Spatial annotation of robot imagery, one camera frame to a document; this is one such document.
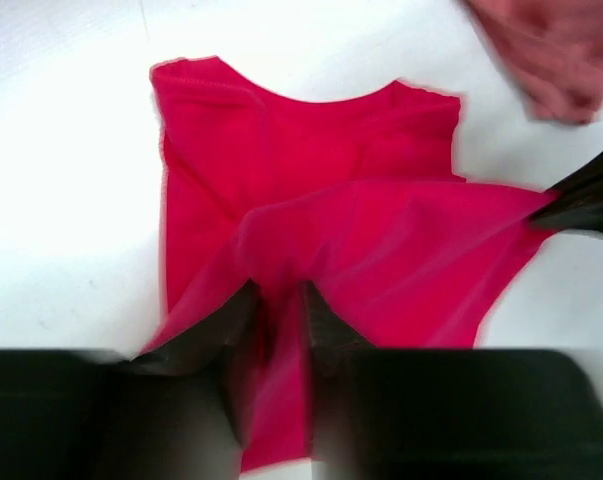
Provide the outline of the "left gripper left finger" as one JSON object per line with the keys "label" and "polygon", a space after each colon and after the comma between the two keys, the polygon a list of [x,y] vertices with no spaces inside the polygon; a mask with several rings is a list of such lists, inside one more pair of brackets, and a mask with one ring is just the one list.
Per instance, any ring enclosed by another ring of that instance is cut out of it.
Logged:
{"label": "left gripper left finger", "polygon": [[243,435],[227,377],[257,295],[135,359],[0,349],[0,479],[235,479]]}

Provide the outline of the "light pink t shirt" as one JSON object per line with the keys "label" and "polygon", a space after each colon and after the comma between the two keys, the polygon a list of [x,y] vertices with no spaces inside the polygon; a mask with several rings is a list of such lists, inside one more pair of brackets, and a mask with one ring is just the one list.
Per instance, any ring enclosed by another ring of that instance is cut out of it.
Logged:
{"label": "light pink t shirt", "polygon": [[580,125],[603,104],[603,1],[465,1],[540,120]]}

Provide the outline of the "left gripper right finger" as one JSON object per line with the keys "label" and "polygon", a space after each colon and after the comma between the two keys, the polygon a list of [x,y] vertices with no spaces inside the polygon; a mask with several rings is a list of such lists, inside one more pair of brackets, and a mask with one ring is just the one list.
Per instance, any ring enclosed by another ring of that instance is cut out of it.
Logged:
{"label": "left gripper right finger", "polygon": [[603,479],[603,408],[568,356],[372,345],[304,289],[318,479]]}

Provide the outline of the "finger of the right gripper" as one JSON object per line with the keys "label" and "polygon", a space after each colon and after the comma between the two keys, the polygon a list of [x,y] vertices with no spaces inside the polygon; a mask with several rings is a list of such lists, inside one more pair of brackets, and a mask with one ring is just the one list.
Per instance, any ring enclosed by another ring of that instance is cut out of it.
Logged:
{"label": "finger of the right gripper", "polygon": [[534,228],[603,234],[603,151],[551,191],[556,198],[529,217]]}

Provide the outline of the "magenta t shirt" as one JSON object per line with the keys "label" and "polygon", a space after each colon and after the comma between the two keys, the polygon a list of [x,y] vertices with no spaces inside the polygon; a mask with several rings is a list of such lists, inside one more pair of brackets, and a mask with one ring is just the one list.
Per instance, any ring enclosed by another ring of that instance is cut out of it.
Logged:
{"label": "magenta t shirt", "polygon": [[167,344],[257,287],[243,472],[305,458],[308,348],[302,287],[380,347],[470,347],[544,235],[547,193],[454,173],[457,97],[394,81],[308,103],[221,59],[154,66],[165,165]]}

